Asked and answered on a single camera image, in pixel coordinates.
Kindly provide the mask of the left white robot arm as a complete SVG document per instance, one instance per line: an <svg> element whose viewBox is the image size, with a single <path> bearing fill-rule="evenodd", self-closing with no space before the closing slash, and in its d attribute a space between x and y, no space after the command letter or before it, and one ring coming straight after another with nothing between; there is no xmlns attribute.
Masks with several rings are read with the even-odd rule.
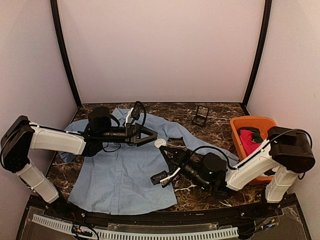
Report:
<svg viewBox="0 0 320 240"><path fill-rule="evenodd" d="M100 106L88 114L84 131L67 131L42 126L19 116L0 141L1 166L17 175L33 191L51 204L51 210L60 218L67 218L70 206L44 174L29 159L31 150L64 152L75 156L93 157L104 150L105 143L127 144L140 147L155 141L156 131L137 123L146 114L141 102L129 110L124 124L110 113L108 107Z"/></svg>

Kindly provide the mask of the light blue shirt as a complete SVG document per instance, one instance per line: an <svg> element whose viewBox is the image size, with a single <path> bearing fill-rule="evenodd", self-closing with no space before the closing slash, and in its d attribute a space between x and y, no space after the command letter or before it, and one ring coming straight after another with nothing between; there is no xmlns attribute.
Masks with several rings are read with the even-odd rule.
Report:
<svg viewBox="0 0 320 240"><path fill-rule="evenodd" d="M192 135L177 122L147 114L145 127L158 139L181 139L189 150L212 146ZM153 185L150 177L168 170L154 142L140 147L122 144L115 152L98 152L85 157L68 201L79 208L111 215L140 215L176 205L172 185Z"/></svg>

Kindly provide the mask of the round iridescent brooch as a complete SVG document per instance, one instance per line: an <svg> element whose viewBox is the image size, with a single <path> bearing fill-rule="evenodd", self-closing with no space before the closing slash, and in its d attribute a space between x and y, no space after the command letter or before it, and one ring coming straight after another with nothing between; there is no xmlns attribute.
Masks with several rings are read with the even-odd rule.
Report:
<svg viewBox="0 0 320 240"><path fill-rule="evenodd" d="M160 148L160 147L162 147L162 146L167 146L167 141L165 140L165 139L163 139L163 138L158 138L157 140L155 140L154 141L154 146L156 147L156 148Z"/></svg>

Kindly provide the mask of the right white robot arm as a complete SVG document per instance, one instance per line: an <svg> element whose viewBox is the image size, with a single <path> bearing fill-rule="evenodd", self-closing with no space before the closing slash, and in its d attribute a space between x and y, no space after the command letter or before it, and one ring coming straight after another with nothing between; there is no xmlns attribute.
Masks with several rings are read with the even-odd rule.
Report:
<svg viewBox="0 0 320 240"><path fill-rule="evenodd" d="M153 185L167 187L179 175L183 175L203 190L211 190L217 198L226 199L242 190L249 182L263 173L276 168L273 179L265 188L265 198L255 205L255 213L266 217L282 200L284 194L299 178L315 165L311 135L302 129L274 126L267 132L267 138L248 157L236 165L217 147L209 146L200 163L192 164L196 152L206 149L183 150L160 146L159 150L171 171L153 175Z"/></svg>

